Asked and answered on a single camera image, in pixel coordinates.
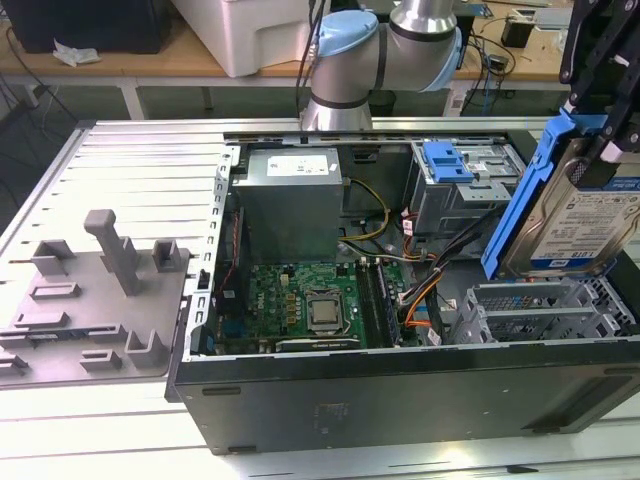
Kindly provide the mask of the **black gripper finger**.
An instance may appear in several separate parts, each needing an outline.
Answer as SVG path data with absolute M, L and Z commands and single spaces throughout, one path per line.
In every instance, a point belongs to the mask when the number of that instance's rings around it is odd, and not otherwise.
M 616 52 L 614 60 L 625 67 L 615 94 L 615 103 L 601 133 L 600 159 L 620 161 L 625 154 L 639 153 L 639 20 L 631 28 Z
M 607 1 L 574 2 L 559 71 L 560 83 L 570 89 L 563 106 L 567 113 L 584 109 L 592 90 L 595 67 L 590 60 L 591 49 L 598 43 L 595 33 L 601 33 L 606 26 L 602 16 L 607 8 Z

